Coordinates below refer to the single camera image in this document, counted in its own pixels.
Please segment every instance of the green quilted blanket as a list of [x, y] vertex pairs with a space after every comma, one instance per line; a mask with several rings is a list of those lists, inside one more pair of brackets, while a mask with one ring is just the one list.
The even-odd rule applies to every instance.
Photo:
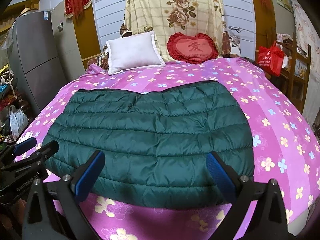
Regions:
[[79, 90], [44, 138], [59, 151], [47, 160], [70, 174], [95, 149], [106, 164], [93, 192], [139, 206], [190, 209], [220, 204], [205, 166], [216, 151], [238, 174], [253, 176], [249, 124], [227, 89], [203, 81], [142, 95], [116, 89]]

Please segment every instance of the red ruffle trim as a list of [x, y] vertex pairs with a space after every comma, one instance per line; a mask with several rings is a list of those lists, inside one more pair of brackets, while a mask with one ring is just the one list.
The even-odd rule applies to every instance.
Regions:
[[[177, 50], [177, 42], [181, 39], [192, 39], [192, 40], [197, 40], [197, 38], [202, 38], [202, 39], [206, 39], [208, 41], [208, 44], [210, 46], [210, 48], [212, 49], [212, 52], [209, 56], [207, 56], [206, 58], [204, 58], [203, 60], [199, 61], [194, 59], [194, 57], [184, 57], [183, 55], [181, 55], [179, 53], [179, 51]], [[196, 36], [186, 36], [183, 33], [175, 33], [173, 35], [170, 36], [168, 43], [167, 43], [167, 49], [169, 52], [169, 55], [174, 58], [175, 60], [178, 61], [185, 61], [187, 63], [190, 64], [201, 64], [209, 59], [215, 59], [218, 57], [218, 51], [214, 45], [213, 40], [206, 34], [204, 33], [198, 33]]]

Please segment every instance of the purple floral bedsheet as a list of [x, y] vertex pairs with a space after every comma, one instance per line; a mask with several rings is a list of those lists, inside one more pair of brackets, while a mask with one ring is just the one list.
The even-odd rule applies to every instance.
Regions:
[[[263, 71], [240, 58], [219, 58], [200, 65], [169, 63], [159, 69], [129, 70], [113, 76], [91, 65], [86, 74], [60, 90], [18, 142], [34, 136], [39, 149], [49, 127], [78, 89], [114, 88], [146, 94], [202, 80], [220, 82], [240, 104], [252, 131], [255, 181], [278, 180], [287, 221], [293, 221], [320, 193], [319, 143], [302, 115], [265, 78]], [[34, 150], [16, 160], [27, 158]], [[49, 172], [47, 181], [58, 179]], [[129, 205], [90, 194], [80, 206], [105, 240], [207, 240], [231, 204], [174, 211]], [[235, 239], [243, 236], [254, 207], [252, 203]]]

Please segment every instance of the picture on wall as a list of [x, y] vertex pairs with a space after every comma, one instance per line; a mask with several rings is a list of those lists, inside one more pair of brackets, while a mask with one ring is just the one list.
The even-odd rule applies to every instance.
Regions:
[[292, 2], [291, 0], [277, 0], [277, 3], [286, 8], [289, 12], [293, 13]]

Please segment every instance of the red heart-shaped pillow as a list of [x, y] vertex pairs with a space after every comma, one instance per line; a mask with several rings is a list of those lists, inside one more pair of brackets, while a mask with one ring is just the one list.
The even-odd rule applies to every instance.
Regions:
[[213, 40], [203, 33], [196, 36], [175, 33], [170, 36], [167, 49], [169, 55], [175, 60], [191, 64], [201, 64], [206, 60], [215, 59], [219, 55]]

